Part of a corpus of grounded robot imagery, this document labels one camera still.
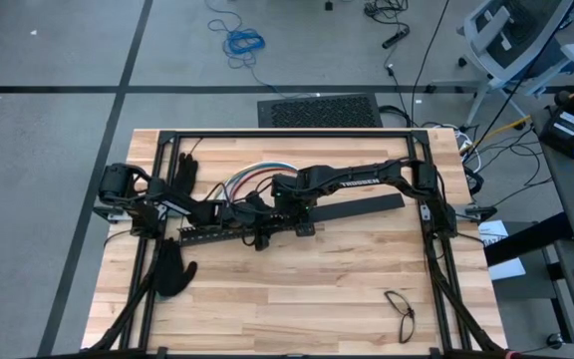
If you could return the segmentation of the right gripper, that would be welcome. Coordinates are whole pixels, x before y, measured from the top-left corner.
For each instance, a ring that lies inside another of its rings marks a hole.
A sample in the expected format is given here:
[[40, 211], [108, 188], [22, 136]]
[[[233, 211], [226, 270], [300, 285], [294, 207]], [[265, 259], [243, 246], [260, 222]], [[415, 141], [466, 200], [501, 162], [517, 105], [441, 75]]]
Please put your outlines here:
[[313, 236], [316, 233], [309, 215], [315, 200], [310, 196], [303, 196], [303, 188], [303, 176], [298, 172], [292, 176], [274, 175], [271, 180], [274, 208], [285, 223], [294, 228], [298, 237]]

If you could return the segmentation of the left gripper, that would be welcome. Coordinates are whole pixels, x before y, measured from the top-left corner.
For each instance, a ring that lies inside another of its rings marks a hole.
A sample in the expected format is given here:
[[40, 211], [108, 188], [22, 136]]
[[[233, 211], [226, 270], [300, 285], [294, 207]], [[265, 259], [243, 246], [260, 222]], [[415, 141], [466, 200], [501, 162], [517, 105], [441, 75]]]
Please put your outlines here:
[[[273, 215], [273, 207], [268, 205], [257, 190], [252, 190], [244, 198], [228, 201], [218, 200], [216, 224], [220, 228], [237, 228], [259, 226]], [[256, 232], [253, 246], [256, 251], [265, 250], [270, 243], [271, 235]]]

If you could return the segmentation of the black slotted cable duct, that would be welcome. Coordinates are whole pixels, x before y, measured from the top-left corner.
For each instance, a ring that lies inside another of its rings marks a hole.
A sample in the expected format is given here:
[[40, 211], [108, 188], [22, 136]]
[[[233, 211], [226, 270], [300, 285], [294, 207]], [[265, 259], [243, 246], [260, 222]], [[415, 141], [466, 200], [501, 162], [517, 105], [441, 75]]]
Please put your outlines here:
[[180, 242], [187, 246], [208, 244], [232, 239], [241, 239], [245, 245], [253, 246], [254, 235], [256, 232], [266, 232], [272, 236], [274, 233], [294, 229], [295, 227], [293, 225], [273, 223], [253, 227], [237, 228], [182, 227], [178, 230], [178, 232]]

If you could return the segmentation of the black duct cover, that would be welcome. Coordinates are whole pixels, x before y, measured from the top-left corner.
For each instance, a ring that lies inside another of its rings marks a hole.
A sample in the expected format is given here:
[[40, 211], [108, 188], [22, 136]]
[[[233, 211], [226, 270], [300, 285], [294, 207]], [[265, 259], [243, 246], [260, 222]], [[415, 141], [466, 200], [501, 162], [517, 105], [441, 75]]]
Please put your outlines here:
[[310, 214], [311, 222], [322, 222], [350, 216], [393, 210], [405, 206], [399, 193], [355, 199], [314, 207]]

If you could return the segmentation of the black work glove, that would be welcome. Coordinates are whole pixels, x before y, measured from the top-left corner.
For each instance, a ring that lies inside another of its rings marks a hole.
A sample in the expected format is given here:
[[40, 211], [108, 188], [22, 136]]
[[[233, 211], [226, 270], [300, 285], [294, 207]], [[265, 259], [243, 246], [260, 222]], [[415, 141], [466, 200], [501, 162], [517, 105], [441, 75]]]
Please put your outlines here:
[[161, 243], [154, 268], [153, 288], [162, 297], [174, 297], [189, 285], [197, 268], [195, 261], [188, 265], [183, 263], [178, 241], [165, 239]]
[[181, 153], [178, 157], [176, 174], [171, 186], [179, 192], [191, 195], [198, 170], [198, 161], [192, 154]]

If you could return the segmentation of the black perforated computer case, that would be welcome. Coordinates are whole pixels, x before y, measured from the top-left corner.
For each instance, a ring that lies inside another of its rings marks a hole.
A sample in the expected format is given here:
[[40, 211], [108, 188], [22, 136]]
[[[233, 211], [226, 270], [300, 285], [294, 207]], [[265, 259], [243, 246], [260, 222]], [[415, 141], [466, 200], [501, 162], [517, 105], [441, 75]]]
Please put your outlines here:
[[259, 101], [259, 128], [381, 128], [373, 94]]

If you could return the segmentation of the black-framed eyeglasses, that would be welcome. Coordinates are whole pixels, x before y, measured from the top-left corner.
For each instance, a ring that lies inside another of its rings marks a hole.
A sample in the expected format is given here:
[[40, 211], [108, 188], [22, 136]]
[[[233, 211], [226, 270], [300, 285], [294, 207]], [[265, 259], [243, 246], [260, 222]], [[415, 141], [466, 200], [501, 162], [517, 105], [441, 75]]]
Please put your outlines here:
[[411, 303], [401, 293], [387, 290], [384, 295], [392, 308], [401, 316], [398, 338], [401, 344], [406, 344], [411, 341], [416, 333], [416, 313]]

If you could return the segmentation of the black clamp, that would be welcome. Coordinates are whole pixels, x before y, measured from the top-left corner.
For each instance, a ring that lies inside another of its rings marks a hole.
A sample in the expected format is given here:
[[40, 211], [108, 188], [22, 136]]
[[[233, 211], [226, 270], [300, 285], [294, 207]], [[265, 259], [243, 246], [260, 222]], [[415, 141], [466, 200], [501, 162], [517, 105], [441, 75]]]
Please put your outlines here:
[[129, 221], [132, 218], [122, 209], [109, 206], [95, 206], [93, 213], [110, 224], [117, 224], [120, 221]]
[[480, 223], [487, 221], [496, 214], [497, 208], [495, 206], [478, 206], [472, 204], [464, 208], [460, 217]]

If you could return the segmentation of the white paper sheet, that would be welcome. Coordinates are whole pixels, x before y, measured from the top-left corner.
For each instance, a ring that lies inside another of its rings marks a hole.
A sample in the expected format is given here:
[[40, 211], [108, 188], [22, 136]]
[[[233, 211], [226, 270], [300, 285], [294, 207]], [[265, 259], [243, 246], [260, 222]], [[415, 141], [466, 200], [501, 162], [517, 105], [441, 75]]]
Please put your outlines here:
[[[478, 226], [478, 233], [485, 247], [496, 244], [508, 236], [508, 231], [501, 220], [482, 222]], [[526, 274], [525, 268], [518, 258], [488, 265], [488, 272], [492, 281]]]

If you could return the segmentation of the black desk crossbar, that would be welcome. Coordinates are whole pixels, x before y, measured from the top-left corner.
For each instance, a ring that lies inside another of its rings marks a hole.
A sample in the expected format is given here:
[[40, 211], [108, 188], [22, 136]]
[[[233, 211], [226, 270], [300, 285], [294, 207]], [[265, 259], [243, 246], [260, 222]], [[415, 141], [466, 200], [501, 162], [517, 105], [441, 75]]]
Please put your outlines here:
[[486, 263], [493, 266], [522, 254], [574, 237], [565, 212], [555, 214], [495, 242], [484, 249]]

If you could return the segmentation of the grey mesh office chair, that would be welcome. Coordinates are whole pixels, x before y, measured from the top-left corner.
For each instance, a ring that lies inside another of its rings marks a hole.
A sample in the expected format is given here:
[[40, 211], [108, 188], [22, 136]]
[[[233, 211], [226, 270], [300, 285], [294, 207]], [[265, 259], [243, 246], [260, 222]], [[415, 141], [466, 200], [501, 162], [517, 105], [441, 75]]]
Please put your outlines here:
[[434, 80], [426, 91], [473, 89], [468, 126], [489, 94], [538, 97], [556, 76], [574, 73], [574, 45], [555, 39], [573, 21], [574, 0], [484, 0], [457, 29], [467, 45], [457, 65], [473, 66], [477, 78]]

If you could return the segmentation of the black device blue light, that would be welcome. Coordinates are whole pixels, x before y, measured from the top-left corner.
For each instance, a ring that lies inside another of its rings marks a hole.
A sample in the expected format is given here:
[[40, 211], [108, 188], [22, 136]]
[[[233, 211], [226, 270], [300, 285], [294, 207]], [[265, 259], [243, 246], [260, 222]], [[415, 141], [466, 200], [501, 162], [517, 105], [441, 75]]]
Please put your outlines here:
[[552, 150], [574, 159], [574, 114], [559, 108], [546, 108], [548, 119], [538, 136], [541, 143]]

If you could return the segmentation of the black aluminium table frame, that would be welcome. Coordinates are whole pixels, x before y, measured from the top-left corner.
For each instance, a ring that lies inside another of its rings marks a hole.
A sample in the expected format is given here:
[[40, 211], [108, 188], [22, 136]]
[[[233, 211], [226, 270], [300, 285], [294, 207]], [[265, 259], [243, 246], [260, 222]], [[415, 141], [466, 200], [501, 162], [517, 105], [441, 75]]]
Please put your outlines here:
[[[469, 196], [454, 134], [410, 130], [137, 130], [127, 160], [165, 174], [179, 152], [199, 163], [194, 195], [261, 162], [351, 167], [417, 154], [434, 161], [452, 205]], [[275, 234], [256, 251], [233, 239], [188, 247], [198, 270], [172, 298], [148, 294], [121, 343], [169, 354], [426, 355], [459, 347], [455, 313], [431, 285], [417, 205], [320, 223], [312, 237]], [[399, 342], [401, 316], [384, 292], [404, 295], [416, 333]]]

